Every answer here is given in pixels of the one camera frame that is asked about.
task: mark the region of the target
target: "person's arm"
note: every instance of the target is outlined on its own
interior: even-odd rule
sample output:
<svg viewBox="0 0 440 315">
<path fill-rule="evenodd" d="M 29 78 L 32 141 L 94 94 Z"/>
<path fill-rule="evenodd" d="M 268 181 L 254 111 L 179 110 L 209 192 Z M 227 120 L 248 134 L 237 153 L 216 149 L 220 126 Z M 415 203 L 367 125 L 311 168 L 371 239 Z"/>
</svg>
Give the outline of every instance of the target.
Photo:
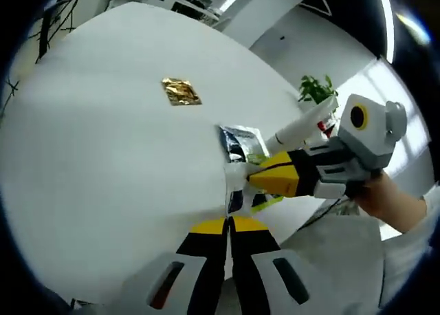
<svg viewBox="0 0 440 315">
<path fill-rule="evenodd" d="M 420 305 L 436 303 L 430 293 L 435 293 L 431 287 L 440 275 L 440 188 L 432 188 L 423 198 L 426 217 L 406 234 L 382 242 L 381 314 L 416 314 Z"/>
<path fill-rule="evenodd" d="M 425 200 L 399 190 L 386 173 L 369 182 L 355 202 L 400 232 L 408 232 L 426 216 Z"/>
</svg>

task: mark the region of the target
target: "human hand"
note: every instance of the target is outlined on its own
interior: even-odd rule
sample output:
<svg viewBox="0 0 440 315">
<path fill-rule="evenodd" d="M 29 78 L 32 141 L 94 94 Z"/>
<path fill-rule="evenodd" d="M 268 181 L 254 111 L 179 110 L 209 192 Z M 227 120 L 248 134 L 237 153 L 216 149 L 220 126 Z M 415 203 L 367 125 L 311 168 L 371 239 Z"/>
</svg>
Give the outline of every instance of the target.
<svg viewBox="0 0 440 315">
<path fill-rule="evenodd" d="M 426 216 L 425 201 L 399 190 L 385 172 L 368 182 L 354 200 L 369 215 L 400 232 L 409 231 Z"/>
</svg>

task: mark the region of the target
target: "white sleeve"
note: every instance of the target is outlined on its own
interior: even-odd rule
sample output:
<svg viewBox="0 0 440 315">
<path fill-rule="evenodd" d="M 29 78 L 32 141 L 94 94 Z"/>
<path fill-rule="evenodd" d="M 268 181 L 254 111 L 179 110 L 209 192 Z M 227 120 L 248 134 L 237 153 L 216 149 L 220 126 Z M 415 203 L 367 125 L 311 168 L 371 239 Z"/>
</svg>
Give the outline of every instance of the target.
<svg viewBox="0 0 440 315">
<path fill-rule="evenodd" d="M 400 290 L 428 248 L 429 238 L 440 215 L 440 187 L 432 189 L 423 198 L 426 201 L 426 217 L 412 230 L 383 242 L 384 282 L 380 307 Z"/>
</svg>

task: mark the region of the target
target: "ceiling light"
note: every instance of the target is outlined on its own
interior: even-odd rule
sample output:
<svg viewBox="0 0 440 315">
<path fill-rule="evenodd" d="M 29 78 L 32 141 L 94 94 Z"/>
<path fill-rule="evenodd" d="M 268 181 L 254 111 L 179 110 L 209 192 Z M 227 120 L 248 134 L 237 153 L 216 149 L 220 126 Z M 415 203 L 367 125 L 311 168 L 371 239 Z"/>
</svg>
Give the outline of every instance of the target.
<svg viewBox="0 0 440 315">
<path fill-rule="evenodd" d="M 390 0 L 381 0 L 385 15 L 386 25 L 386 60 L 392 63 L 394 60 L 394 21 Z"/>
</svg>

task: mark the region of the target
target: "potted plant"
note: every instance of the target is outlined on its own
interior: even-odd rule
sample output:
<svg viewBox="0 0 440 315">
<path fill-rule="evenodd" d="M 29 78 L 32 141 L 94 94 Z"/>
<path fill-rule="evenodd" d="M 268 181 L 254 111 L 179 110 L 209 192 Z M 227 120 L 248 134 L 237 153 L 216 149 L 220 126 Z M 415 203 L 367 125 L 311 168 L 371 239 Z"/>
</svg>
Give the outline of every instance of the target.
<svg viewBox="0 0 440 315">
<path fill-rule="evenodd" d="M 313 76 L 303 76 L 301 78 L 300 99 L 298 102 L 311 102 L 319 104 L 330 96 L 338 96 L 338 92 L 333 89 L 333 84 L 328 75 L 325 76 L 326 85 L 321 85 L 320 81 Z"/>
<path fill-rule="evenodd" d="M 321 85 L 320 81 L 313 76 L 303 76 L 301 78 L 300 98 L 298 102 L 302 103 L 300 104 L 300 108 L 303 111 L 311 109 L 330 96 L 338 96 L 338 92 L 333 88 L 333 83 L 328 75 L 325 76 L 325 81 L 327 84 Z M 333 113 L 331 113 L 328 118 L 318 123 L 318 127 L 327 137 L 330 137 L 335 123 L 336 119 Z"/>
</svg>

